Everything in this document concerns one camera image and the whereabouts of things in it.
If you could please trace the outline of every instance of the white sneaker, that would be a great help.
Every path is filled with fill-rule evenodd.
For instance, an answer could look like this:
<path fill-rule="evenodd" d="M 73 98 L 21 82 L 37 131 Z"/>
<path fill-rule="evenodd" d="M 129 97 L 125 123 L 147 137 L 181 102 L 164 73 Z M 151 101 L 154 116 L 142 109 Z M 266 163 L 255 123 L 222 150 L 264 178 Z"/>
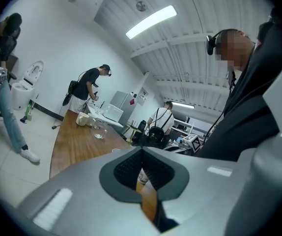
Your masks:
<path fill-rule="evenodd" d="M 30 160 L 32 163 L 39 163 L 41 160 L 36 154 L 34 154 L 30 149 L 23 150 L 21 149 L 20 155 L 28 160 Z"/>

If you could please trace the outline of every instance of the storage shelf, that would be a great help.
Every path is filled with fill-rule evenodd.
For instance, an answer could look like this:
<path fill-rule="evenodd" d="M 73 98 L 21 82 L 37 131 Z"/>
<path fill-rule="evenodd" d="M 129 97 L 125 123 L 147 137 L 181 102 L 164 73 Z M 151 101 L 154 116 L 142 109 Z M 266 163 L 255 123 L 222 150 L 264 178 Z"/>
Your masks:
<path fill-rule="evenodd" d="M 174 121 L 177 122 L 177 123 L 179 123 L 179 124 L 181 124 L 181 125 L 183 125 L 183 126 L 185 126 L 185 127 L 188 127 L 188 128 L 191 128 L 191 127 L 192 127 L 191 124 L 186 123 L 186 122 L 184 122 L 184 121 L 182 121 L 182 120 L 174 119 Z"/>

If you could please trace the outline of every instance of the ceiling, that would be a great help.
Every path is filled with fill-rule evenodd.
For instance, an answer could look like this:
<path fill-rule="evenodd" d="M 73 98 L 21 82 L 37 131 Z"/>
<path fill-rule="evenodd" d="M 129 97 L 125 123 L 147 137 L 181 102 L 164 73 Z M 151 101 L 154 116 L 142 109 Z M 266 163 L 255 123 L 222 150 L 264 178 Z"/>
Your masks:
<path fill-rule="evenodd" d="M 138 1 L 146 11 L 136 9 Z M 125 35 L 168 5 L 177 11 L 175 17 L 131 40 Z M 227 65 L 206 53 L 206 36 L 235 28 L 255 41 L 273 5 L 269 0 L 103 0 L 97 6 L 94 21 L 125 46 L 143 73 L 153 74 L 162 99 L 194 105 L 192 117 L 212 122 L 228 97 Z"/>

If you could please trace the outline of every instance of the smoke detector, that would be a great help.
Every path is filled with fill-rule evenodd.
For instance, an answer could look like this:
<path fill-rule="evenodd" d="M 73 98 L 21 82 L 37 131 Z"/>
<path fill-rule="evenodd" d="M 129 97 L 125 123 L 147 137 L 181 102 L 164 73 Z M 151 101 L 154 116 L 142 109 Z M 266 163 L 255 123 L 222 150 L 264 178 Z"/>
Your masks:
<path fill-rule="evenodd" d="M 136 8 L 138 11 L 145 11 L 146 10 L 146 4 L 143 1 L 139 1 L 136 4 Z"/>

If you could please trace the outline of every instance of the white floor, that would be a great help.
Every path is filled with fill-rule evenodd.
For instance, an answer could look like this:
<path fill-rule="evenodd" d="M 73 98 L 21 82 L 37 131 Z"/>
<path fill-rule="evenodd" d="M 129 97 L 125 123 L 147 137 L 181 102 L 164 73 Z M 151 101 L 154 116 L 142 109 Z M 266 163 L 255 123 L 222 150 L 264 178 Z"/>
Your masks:
<path fill-rule="evenodd" d="M 32 121 L 20 122 L 25 110 L 15 111 L 27 145 L 41 159 L 35 165 L 17 154 L 0 118 L 0 198 L 14 207 L 39 185 L 49 179 L 50 162 L 59 127 L 52 130 L 55 119 L 37 109 L 32 110 Z"/>

